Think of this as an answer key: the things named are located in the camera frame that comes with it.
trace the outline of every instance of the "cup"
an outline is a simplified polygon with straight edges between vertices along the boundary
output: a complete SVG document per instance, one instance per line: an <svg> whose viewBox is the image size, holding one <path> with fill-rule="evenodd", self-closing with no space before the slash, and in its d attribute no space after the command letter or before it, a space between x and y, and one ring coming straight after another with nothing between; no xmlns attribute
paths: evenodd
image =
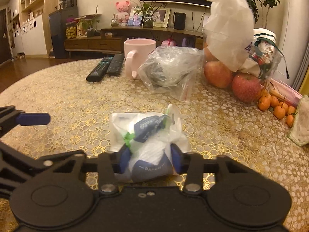
<svg viewBox="0 0 309 232"><path fill-rule="evenodd" d="M140 79L138 68L148 59L148 55L156 49L156 41L146 38L134 38L125 41L125 71L130 79Z"/></svg>

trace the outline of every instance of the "floral lace tablecloth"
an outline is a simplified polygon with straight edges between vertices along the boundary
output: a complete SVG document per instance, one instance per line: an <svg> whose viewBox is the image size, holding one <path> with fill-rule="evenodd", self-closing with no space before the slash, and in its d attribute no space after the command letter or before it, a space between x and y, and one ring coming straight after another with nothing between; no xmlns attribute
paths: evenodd
<svg viewBox="0 0 309 232"><path fill-rule="evenodd" d="M284 225L290 231L309 230L309 151L287 137L288 128L270 112L244 107L228 93L204 88L200 80L190 103L169 95L151 94L140 80L106 76L101 83L87 84L85 77L99 59L53 66L16 82L0 94L2 106L15 105L26 112L48 112L48 126L18 126L2 141L38 158L83 149L97 156L109 149L109 114L113 112L165 112L175 104L182 113L183 131L192 150L212 159L225 154L284 186L292 208ZM182 187L185 175L148 184ZM97 174L87 184L96 188ZM204 174L204 189L214 185L214 175ZM0 200L0 231L12 231L17 223L8 201Z"/></svg>

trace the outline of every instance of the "black speaker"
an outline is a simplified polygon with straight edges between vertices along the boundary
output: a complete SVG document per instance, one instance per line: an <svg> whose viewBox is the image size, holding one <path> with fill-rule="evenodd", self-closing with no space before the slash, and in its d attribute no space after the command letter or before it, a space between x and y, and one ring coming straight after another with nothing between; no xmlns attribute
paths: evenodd
<svg viewBox="0 0 309 232"><path fill-rule="evenodd" d="M183 31L185 24L186 24L186 14L175 12L174 29Z"/></svg>

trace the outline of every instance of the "pink teddy bear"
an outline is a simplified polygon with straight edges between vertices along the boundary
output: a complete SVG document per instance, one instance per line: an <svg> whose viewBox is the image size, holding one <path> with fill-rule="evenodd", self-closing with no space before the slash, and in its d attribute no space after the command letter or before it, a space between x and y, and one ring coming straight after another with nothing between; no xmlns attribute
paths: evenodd
<svg viewBox="0 0 309 232"><path fill-rule="evenodd" d="M116 2L116 8L118 10L116 18L118 19L119 25L121 25L121 26L126 26L127 23L128 23L129 6L130 6L130 1Z"/></svg>

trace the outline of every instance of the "black remote control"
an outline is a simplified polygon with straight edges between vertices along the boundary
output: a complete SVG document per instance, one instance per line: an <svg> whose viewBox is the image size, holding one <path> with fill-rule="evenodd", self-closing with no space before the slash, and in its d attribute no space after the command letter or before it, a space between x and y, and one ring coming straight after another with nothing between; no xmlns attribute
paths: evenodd
<svg viewBox="0 0 309 232"><path fill-rule="evenodd" d="M124 59L125 59L124 53L115 54L106 73L111 76L119 76L121 73L122 63Z"/></svg>
<svg viewBox="0 0 309 232"><path fill-rule="evenodd" d="M102 80L104 75L107 72L107 69L109 68L110 63L112 62L113 57L112 56L106 56L104 57L98 65L90 72L90 74L86 77L86 80L88 82L99 82Z"/></svg>

